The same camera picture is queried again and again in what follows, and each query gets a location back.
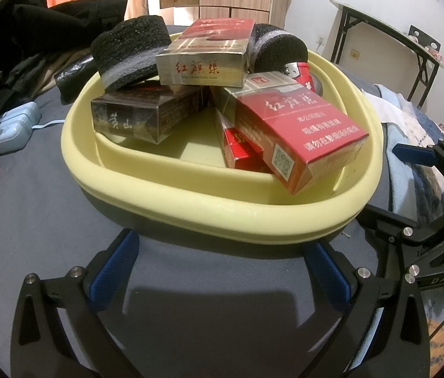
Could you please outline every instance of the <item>red lighter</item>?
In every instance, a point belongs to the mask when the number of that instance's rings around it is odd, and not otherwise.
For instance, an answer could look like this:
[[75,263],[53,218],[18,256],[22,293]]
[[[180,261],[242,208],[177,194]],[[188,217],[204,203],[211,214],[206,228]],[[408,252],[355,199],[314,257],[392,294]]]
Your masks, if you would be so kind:
[[309,73],[309,65],[307,62],[291,62],[285,64],[283,73],[316,93],[314,90],[313,78]]

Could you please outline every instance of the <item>rolled sock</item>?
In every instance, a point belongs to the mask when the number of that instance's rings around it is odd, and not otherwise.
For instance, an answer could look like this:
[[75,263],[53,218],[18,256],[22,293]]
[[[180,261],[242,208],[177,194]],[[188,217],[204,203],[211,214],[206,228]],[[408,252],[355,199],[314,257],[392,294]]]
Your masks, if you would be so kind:
[[270,24],[256,24],[255,42],[250,48],[250,71],[283,72],[285,64],[307,62],[308,49],[290,32]]
[[101,82],[107,92],[158,75],[155,56],[171,44],[158,15],[142,15],[103,32],[91,45]]

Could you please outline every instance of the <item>blanket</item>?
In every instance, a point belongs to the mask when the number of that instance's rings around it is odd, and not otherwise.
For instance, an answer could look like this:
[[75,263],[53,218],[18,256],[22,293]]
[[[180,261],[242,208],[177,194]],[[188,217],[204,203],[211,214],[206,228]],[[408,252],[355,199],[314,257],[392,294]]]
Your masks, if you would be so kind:
[[[444,132],[423,112],[382,85],[381,98],[365,93],[387,129],[392,211],[423,226],[444,214],[444,176],[435,167],[401,162],[392,149],[396,144],[427,146],[444,140]],[[444,320],[444,287],[422,292],[431,334]],[[430,341],[430,376],[444,365],[444,326]]]

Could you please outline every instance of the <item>cigarette pack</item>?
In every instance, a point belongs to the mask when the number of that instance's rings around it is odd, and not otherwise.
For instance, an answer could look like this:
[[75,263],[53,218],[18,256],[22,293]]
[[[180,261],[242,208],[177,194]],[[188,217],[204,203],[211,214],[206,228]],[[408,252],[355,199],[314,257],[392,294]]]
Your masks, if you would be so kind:
[[255,145],[248,141],[218,110],[216,111],[216,125],[228,168],[271,173],[257,150],[254,149]]
[[279,72],[242,89],[212,87],[220,112],[261,150],[291,194],[355,160],[368,134],[335,106]]
[[95,98],[94,130],[159,144],[188,116],[203,107],[201,87],[146,81]]
[[254,24],[241,18],[195,21],[156,56],[161,83],[241,88]]

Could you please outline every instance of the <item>black jacket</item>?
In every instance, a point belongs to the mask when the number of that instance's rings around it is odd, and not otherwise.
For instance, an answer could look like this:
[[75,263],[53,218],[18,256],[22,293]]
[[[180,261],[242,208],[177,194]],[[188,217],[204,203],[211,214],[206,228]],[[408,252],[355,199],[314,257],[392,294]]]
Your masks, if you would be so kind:
[[79,0],[47,8],[47,0],[0,0],[0,114],[31,100],[38,61],[88,47],[123,21],[127,0]]

